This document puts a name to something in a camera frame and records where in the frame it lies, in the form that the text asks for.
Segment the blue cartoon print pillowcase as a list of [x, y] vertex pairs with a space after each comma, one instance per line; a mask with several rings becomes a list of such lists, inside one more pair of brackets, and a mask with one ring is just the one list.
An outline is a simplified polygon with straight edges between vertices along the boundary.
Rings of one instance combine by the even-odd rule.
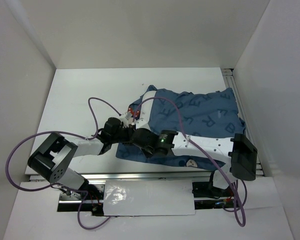
[[[182, 118], [183, 129], [187, 135], [230, 138], [234, 137], [235, 134], [243, 133], [245, 122], [238, 116], [239, 111], [231, 88], [207, 94], [194, 94], [186, 91], [176, 93], [149, 85], [146, 92], [148, 91], [156, 91], [156, 97], [166, 98], [175, 103]], [[162, 130], [181, 132], [175, 107], [164, 99], [153, 101], [148, 125], [151, 131], [157, 135]], [[115, 156], [123, 160], [170, 167], [185, 167], [188, 160], [194, 160], [200, 169], [216, 170], [216, 167], [208, 158], [192, 156], [146, 158], [138, 147], [121, 143], [118, 144]]]

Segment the white pillow yellow trim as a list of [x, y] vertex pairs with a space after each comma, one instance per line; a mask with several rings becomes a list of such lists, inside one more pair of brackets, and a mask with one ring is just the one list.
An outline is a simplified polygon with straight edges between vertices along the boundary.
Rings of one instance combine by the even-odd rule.
[[[142, 101], [149, 99], [149, 98], [153, 98], [155, 97], [157, 91], [156, 90], [150, 90], [147, 91], [143, 97], [142, 97]], [[152, 110], [152, 105], [153, 105], [154, 99], [150, 99], [147, 100], [146, 102], [144, 102], [141, 105], [140, 108], [140, 115], [139, 115], [139, 120], [143, 120], [144, 122], [148, 122], [150, 120], [150, 116], [151, 116], [151, 110]]]

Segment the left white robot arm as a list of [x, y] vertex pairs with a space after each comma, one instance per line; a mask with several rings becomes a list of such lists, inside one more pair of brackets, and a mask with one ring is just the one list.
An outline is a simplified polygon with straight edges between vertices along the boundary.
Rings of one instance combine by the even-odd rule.
[[71, 161], [76, 157], [103, 155], [113, 144], [129, 144], [135, 129], [123, 119], [111, 117], [93, 140], [70, 140], [53, 132], [29, 157], [27, 165], [49, 183], [70, 189], [76, 199], [82, 200], [97, 189], [70, 168]]

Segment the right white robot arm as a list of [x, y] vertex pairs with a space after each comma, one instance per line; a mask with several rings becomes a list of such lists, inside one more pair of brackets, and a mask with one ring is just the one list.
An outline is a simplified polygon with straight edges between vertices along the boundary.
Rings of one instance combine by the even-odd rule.
[[209, 160], [215, 169], [208, 182], [196, 183], [193, 193], [207, 198], [229, 197], [229, 185], [238, 180], [254, 181], [257, 170], [257, 148], [243, 134], [210, 138], [163, 130], [157, 135], [145, 128], [134, 131], [130, 142], [151, 164], [204, 169]]

